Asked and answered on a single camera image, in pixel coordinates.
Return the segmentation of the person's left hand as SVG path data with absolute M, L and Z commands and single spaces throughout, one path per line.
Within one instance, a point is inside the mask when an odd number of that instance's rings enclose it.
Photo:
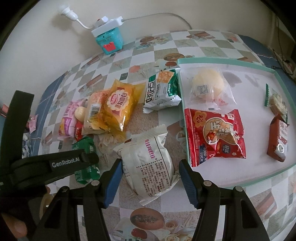
M 37 185 L 29 190 L 8 187 L 1 190 L 1 240 L 19 240 L 31 235 L 46 211 L 50 188 Z

